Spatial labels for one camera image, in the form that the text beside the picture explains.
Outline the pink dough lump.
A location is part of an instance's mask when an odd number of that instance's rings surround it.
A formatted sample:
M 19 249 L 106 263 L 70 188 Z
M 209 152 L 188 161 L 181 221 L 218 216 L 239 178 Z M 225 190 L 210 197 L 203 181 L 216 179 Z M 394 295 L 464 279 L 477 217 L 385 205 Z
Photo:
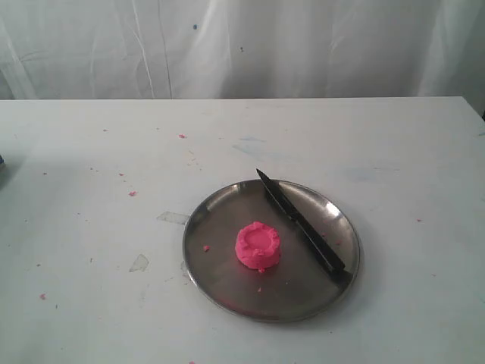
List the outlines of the pink dough lump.
M 255 221 L 237 234 L 235 252 L 245 267 L 265 271 L 280 261 L 280 236 L 273 227 Z

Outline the black knife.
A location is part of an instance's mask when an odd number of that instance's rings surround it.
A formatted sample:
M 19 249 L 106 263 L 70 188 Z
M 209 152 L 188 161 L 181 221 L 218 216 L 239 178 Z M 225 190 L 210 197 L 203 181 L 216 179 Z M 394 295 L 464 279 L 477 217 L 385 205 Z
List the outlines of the black knife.
M 338 285 L 350 284 L 352 274 L 346 270 L 342 259 L 333 251 L 325 238 L 308 222 L 304 215 L 293 205 L 280 189 L 263 171 L 256 169 L 268 195 L 283 211 L 287 218 L 302 232 L 306 246 L 316 261 L 332 281 Z

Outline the clear tape piece upper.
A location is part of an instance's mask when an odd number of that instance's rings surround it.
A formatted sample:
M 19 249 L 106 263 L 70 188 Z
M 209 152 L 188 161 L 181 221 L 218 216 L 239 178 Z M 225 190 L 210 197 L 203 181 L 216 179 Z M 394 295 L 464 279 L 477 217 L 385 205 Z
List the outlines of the clear tape piece upper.
M 156 219 L 158 221 L 163 221 L 171 224 L 185 225 L 185 223 L 189 219 L 189 216 L 180 214 L 180 213 L 166 211 L 166 212 L 162 212 Z

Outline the clear tape piece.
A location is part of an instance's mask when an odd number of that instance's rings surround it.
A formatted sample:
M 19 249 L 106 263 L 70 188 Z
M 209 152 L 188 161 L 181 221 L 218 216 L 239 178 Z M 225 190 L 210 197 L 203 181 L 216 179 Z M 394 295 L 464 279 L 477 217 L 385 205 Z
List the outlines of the clear tape piece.
M 144 254 L 139 254 L 136 259 L 133 261 L 129 272 L 133 273 L 136 271 L 144 272 L 149 266 L 149 260 Z
M 158 221 L 163 221 L 171 224 L 185 225 L 185 223 L 189 219 L 189 216 L 180 214 L 180 213 L 166 211 L 166 212 L 162 212 L 156 219 Z

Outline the round steel plate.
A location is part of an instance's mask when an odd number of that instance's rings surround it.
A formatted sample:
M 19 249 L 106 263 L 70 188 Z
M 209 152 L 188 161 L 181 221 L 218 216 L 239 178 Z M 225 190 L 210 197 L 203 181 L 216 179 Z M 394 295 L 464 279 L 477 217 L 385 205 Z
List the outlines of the round steel plate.
M 308 240 L 270 198 L 260 180 L 219 189 L 191 214 L 183 235 L 183 258 L 194 284 L 212 302 L 260 322 L 296 322 L 336 305 L 355 280 L 361 242 L 350 220 L 327 197 L 289 181 L 281 190 L 345 265 L 335 276 L 317 261 Z M 280 262 L 264 272 L 236 257 L 236 236 L 254 221 L 275 228 Z

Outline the clear tape piece lower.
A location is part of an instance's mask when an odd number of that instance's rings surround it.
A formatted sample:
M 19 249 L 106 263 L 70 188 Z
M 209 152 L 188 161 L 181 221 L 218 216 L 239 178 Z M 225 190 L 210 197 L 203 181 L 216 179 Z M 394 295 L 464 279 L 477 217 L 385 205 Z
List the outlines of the clear tape piece lower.
M 139 254 L 136 259 L 133 261 L 129 272 L 133 273 L 136 271 L 144 272 L 149 266 L 149 260 L 144 254 Z

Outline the white backdrop curtain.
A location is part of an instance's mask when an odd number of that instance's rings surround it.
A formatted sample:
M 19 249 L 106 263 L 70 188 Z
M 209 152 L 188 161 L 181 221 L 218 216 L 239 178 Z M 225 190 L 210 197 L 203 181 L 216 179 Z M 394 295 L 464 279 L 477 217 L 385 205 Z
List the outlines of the white backdrop curtain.
M 3 1 L 1 95 L 484 95 L 482 1 Z

